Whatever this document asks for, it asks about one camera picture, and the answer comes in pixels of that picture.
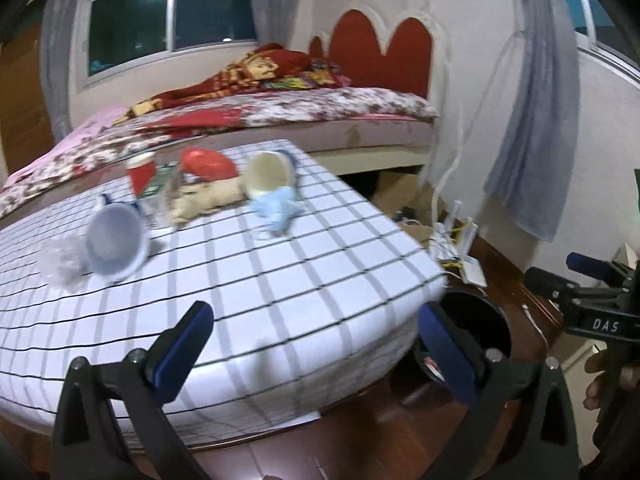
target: clear plastic bag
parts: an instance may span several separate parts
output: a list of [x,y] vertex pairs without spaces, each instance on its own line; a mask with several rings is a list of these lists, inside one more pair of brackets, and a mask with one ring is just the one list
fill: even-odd
[[70,236],[46,240],[38,252],[37,265],[44,282],[73,288],[82,281],[87,267],[82,238]]

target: checkered tablecloth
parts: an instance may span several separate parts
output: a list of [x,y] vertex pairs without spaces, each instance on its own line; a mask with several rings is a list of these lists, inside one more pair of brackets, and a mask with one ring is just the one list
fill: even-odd
[[[216,323],[175,402],[187,444],[266,430],[382,377],[411,346],[415,314],[439,298],[441,269],[378,209],[286,140],[223,153],[241,169],[260,150],[298,161],[305,212],[286,237],[260,240],[247,204],[177,232],[152,232],[152,256],[124,282],[90,275],[78,290],[45,284],[43,240],[82,234],[95,197],[132,200],[126,178],[43,209],[0,232],[0,410],[52,426],[70,361],[121,360],[148,348],[195,300]],[[127,440],[132,425],[114,410]]]

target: red headboard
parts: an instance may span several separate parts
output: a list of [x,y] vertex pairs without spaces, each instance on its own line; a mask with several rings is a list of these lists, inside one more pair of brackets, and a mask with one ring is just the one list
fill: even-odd
[[369,19],[359,10],[348,10],[334,28],[329,52],[322,51],[317,36],[309,44],[309,54],[337,63],[353,86],[377,86],[427,97],[431,67],[432,39],[415,18],[400,23],[386,54]]

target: white window frame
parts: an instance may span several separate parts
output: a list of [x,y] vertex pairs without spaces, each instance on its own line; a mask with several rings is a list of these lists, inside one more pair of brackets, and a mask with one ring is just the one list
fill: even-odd
[[175,49],[174,30],[175,30],[175,0],[167,0],[166,13],[166,48],[162,52],[150,54],[149,56],[139,57],[113,66],[95,75],[89,75],[89,30],[91,21],[92,3],[95,0],[79,0],[78,11],[76,12],[76,23],[78,31],[76,33],[76,66],[77,85],[78,88],[85,89],[91,87],[105,79],[119,75],[127,70],[139,66],[153,63],[163,59],[182,56],[183,54],[192,54],[193,52],[202,52],[204,50],[213,50],[220,48],[231,48],[238,46],[256,46],[255,40],[228,41],[226,43],[209,43],[194,47]]
[[633,60],[611,48],[609,45],[598,42],[596,26],[591,12],[589,0],[580,0],[582,13],[586,22],[587,34],[575,33],[578,50],[593,56],[600,64],[606,66],[628,80],[630,83],[640,88],[640,70]]

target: bed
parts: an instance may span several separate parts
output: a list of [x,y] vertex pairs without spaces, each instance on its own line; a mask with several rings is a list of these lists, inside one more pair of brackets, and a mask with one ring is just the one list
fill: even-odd
[[232,95],[105,128],[49,157],[46,165],[10,178],[0,191],[0,218],[78,176],[176,142],[221,150],[287,139],[338,175],[423,165],[438,116],[425,97],[438,93],[431,86],[442,86],[430,81],[432,46],[422,22],[407,18],[382,55],[369,18],[351,9],[324,43],[315,36],[309,45],[312,57],[338,64],[351,86]]

